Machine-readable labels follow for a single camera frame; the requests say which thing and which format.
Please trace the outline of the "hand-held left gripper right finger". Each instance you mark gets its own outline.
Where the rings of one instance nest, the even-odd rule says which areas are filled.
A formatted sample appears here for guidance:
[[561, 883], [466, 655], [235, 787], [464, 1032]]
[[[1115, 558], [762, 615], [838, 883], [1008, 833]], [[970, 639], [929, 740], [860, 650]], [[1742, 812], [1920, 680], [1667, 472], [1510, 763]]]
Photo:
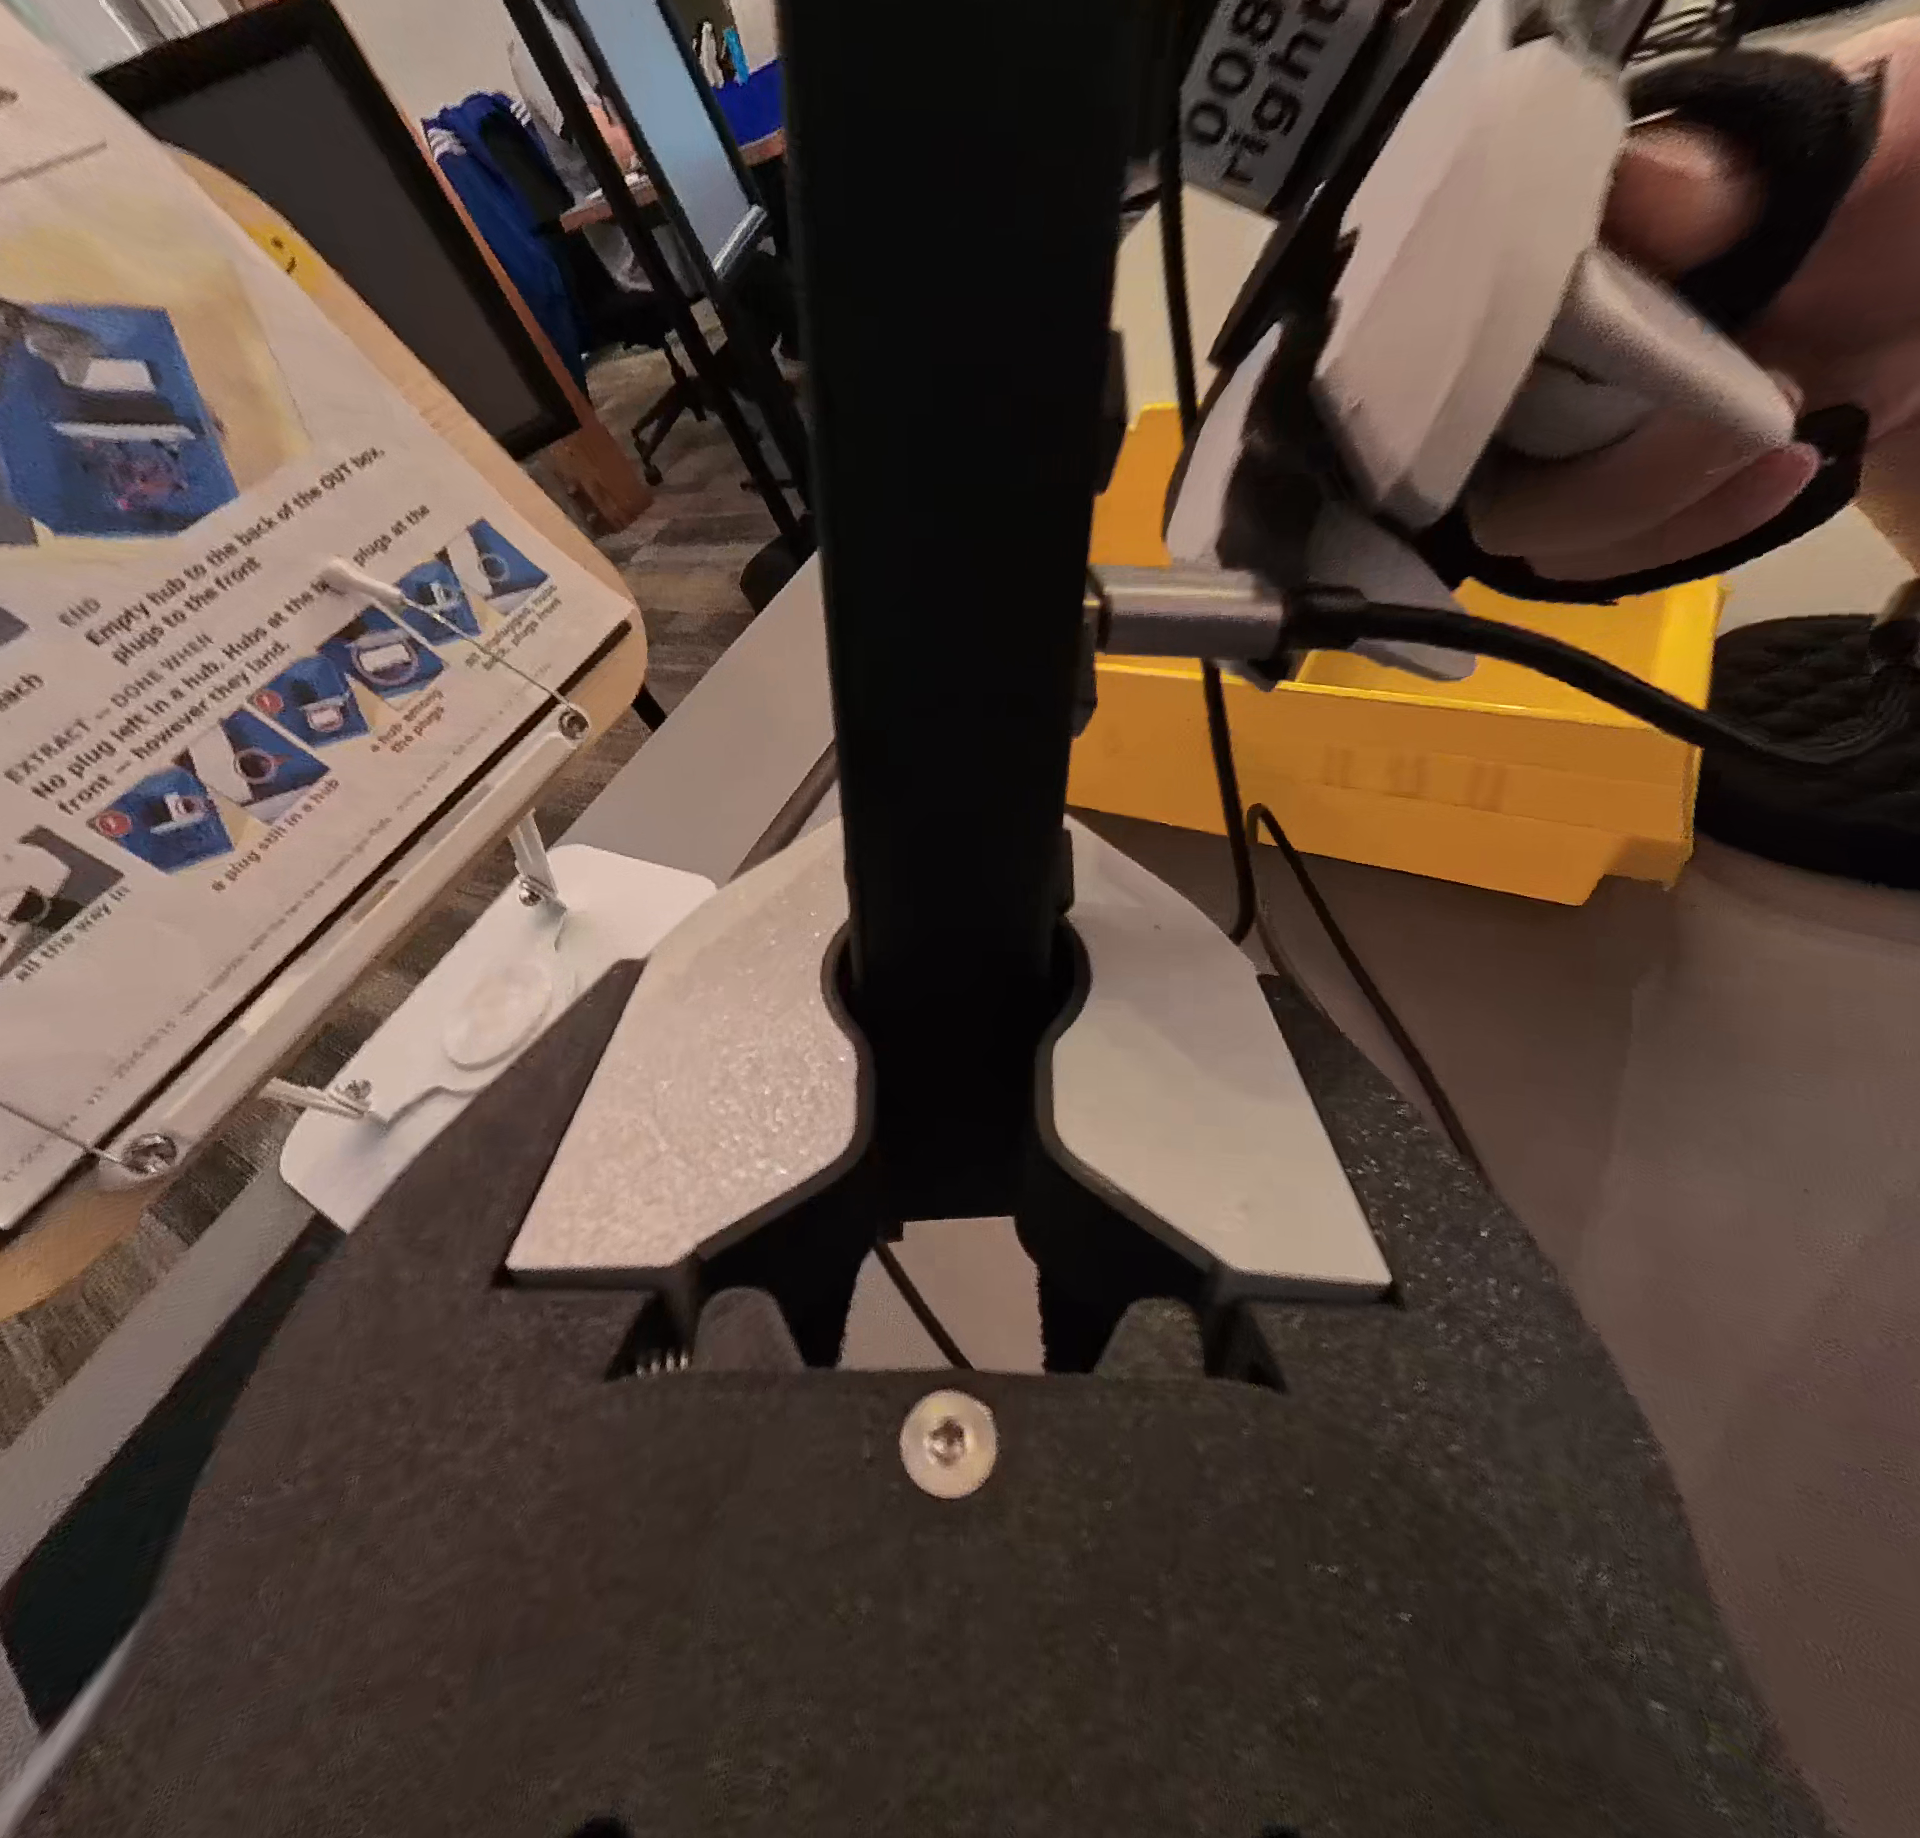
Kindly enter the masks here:
[[1103, 1353], [1174, 1298], [1227, 1353], [1245, 1306], [1380, 1306], [1394, 1272], [1267, 1011], [1190, 900], [1065, 827], [1065, 1000], [1039, 1046], [1044, 1353]]

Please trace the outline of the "instruction sheet on wooden stand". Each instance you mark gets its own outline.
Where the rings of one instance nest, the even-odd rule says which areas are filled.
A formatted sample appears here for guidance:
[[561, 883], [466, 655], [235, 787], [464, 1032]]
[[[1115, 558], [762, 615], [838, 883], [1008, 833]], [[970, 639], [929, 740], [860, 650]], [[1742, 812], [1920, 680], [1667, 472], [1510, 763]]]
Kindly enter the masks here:
[[[367, 307], [367, 298], [253, 189], [227, 181], [198, 154], [168, 151], [173, 165], [259, 245], [286, 245], [286, 277], [325, 307], [325, 321], [402, 392], [409, 411], [481, 472], [529, 529], [570, 555], [587, 579], [613, 591], [623, 604], [623, 639], [607, 642], [587, 673], [570, 686], [581, 703], [572, 749], [599, 745], [625, 698], [645, 680], [645, 626], [625, 579], [607, 555], [550, 500], [550, 493], [520, 472], [520, 463], [490, 445], [490, 437], [459, 408], [459, 397]], [[561, 778], [564, 754], [543, 740], [517, 745], [500, 768], [472, 784], [444, 822], [424, 827], [420, 842], [373, 877], [338, 921], [312, 935], [307, 949], [242, 1014], [244, 1053], [195, 1065], [195, 1083], [160, 1105], [186, 1105], [186, 1131], [160, 1124], [173, 1159], [127, 1184], [120, 1171], [79, 1171], [50, 1204], [37, 1204], [0, 1252], [0, 1313], [27, 1313], [73, 1284], [93, 1258], [120, 1247], [138, 1214], [203, 1159], [215, 1131], [267, 1099], [267, 1083], [298, 1056], [307, 1038], [373, 982], [447, 900], [453, 889], [508, 842], [512, 822], [528, 822]]]

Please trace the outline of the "black USB hub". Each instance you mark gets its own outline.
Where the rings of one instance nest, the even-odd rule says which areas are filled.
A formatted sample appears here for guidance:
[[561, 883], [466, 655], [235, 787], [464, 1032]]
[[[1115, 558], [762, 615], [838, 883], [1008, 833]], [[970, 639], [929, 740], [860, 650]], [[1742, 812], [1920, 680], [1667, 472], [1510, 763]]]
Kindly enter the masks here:
[[777, 0], [868, 1177], [1008, 1214], [1150, 0]]

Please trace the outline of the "blue jacket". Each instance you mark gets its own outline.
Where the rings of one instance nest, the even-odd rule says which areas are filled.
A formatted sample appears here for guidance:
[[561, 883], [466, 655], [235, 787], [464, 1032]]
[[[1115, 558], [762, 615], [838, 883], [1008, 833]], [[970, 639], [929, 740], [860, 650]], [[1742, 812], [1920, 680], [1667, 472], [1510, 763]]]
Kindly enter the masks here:
[[528, 108], [500, 93], [466, 93], [420, 123], [420, 133], [490, 262], [517, 285], [572, 387], [585, 387], [585, 315], [564, 256], [557, 250], [557, 219], [570, 199]]

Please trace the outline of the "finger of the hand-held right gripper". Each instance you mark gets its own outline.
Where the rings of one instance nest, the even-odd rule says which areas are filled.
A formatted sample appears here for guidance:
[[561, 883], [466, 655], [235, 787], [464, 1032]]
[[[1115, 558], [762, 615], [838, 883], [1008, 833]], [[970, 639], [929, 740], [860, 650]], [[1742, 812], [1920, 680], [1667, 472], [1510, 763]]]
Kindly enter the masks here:
[[1314, 591], [1457, 610], [1415, 555], [1468, 493], [1595, 235], [1621, 87], [1521, 0], [1477, 0], [1334, 211], [1334, 280], [1290, 340]]
[[1229, 568], [1249, 579], [1291, 579], [1291, 478], [1274, 437], [1267, 383], [1290, 327], [1274, 323], [1213, 387], [1196, 429], [1176, 457], [1162, 509], [1162, 551], [1174, 568]]

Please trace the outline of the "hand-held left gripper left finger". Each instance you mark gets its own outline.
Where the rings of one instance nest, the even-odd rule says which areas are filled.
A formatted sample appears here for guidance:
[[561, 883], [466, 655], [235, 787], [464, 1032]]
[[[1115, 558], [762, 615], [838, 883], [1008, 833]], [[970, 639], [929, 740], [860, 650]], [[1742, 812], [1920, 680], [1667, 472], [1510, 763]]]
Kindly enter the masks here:
[[846, 1353], [873, 1204], [868, 1053], [838, 1002], [846, 827], [825, 822], [607, 968], [500, 1075], [529, 1142], [508, 1295], [652, 1295], [694, 1327], [722, 1288], [766, 1288], [800, 1353]]

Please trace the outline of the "yellow storage bin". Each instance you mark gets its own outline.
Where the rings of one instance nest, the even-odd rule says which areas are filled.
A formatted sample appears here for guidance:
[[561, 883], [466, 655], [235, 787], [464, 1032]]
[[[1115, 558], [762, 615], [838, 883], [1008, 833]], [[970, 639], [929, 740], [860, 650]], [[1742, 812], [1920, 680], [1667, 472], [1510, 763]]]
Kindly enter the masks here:
[[[1097, 500], [1091, 558], [1168, 566], [1174, 463], [1176, 408], [1144, 408]], [[1699, 712], [1720, 599], [1718, 579], [1605, 610], [1468, 591], [1477, 617], [1547, 633]], [[1227, 712], [1238, 795], [1267, 808], [1319, 857], [1556, 909], [1583, 909], [1605, 877], [1673, 889], [1691, 857], [1699, 749], [1506, 662], [1449, 686], [1319, 650], [1274, 696], [1227, 677]], [[1227, 832], [1190, 662], [1099, 655], [1065, 800]]]

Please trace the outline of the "mobile whiteboard black stand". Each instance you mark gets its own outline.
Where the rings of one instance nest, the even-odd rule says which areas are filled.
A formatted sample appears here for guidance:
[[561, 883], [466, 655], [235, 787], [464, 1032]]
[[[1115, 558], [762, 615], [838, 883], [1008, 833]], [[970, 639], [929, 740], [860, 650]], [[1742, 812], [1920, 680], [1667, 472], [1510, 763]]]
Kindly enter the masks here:
[[762, 615], [816, 555], [806, 422], [777, 352], [798, 295], [766, 209], [664, 0], [500, 4], [587, 165], [593, 219], [625, 235], [774, 519], [740, 579]]

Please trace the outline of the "black cable grey plug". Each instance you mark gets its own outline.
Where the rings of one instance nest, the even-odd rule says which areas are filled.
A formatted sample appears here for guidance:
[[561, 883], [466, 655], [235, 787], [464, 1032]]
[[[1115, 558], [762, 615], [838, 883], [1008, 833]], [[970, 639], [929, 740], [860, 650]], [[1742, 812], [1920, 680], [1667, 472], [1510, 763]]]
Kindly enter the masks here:
[[1267, 680], [1284, 680], [1305, 650], [1361, 650], [1369, 642], [1460, 650], [1469, 662], [1490, 655], [1642, 719], [1664, 740], [1761, 768], [1843, 768], [1908, 726], [1904, 680], [1880, 677], [1880, 698], [1861, 728], [1818, 745], [1772, 745], [1556, 639], [1457, 610], [1377, 604], [1346, 582], [1280, 591], [1255, 574], [1097, 566], [1080, 626], [1091, 650], [1255, 668]]

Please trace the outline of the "black mesh pad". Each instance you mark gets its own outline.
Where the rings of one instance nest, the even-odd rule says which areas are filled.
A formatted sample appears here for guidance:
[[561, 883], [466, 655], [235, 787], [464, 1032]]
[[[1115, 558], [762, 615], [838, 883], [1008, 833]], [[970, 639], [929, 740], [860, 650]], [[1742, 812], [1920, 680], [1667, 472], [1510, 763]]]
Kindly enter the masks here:
[[[1866, 626], [1866, 615], [1808, 615], [1720, 633], [1706, 712], [1772, 749], [1818, 749], [1866, 728], [1880, 698]], [[1837, 768], [1701, 754], [1691, 832], [1764, 866], [1915, 891], [1915, 719]]]

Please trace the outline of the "printed instruction sheet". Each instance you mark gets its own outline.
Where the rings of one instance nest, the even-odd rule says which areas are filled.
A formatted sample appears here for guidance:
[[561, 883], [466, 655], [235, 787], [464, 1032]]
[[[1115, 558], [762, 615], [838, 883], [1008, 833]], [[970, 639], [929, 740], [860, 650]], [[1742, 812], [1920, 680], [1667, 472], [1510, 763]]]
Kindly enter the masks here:
[[3, 17], [3, 1230], [186, 1138], [244, 1014], [631, 626], [244, 224]]

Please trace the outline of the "black framed panel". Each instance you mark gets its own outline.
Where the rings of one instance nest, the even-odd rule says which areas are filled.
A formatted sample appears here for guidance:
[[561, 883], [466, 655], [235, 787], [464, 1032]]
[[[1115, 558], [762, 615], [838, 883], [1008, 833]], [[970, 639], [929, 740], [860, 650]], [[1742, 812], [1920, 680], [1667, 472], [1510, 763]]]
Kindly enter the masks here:
[[512, 453], [581, 429], [444, 172], [333, 0], [268, 0], [93, 78], [138, 133], [220, 170]]

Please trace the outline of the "person's right hand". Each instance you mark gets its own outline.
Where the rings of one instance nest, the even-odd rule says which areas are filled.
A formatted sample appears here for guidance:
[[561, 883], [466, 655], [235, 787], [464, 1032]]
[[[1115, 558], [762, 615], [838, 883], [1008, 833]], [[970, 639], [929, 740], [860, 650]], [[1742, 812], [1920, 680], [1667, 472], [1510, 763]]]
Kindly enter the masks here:
[[[1877, 145], [1799, 277], [1742, 335], [1750, 361], [1799, 411], [1866, 417], [1861, 509], [1915, 555], [1915, 375], [1920, 375], [1920, 26], [1880, 22], [1831, 42], [1831, 70], [1877, 96]], [[1758, 159], [1726, 137], [1667, 117], [1636, 133], [1611, 172], [1601, 235], [1659, 280], [1718, 264], [1764, 219]], [[1718, 555], [1772, 527], [1818, 453], [1742, 453], [1691, 417], [1649, 417], [1621, 445], [1573, 457], [1484, 457], [1460, 511], [1477, 551], [1545, 582], [1626, 582]]]

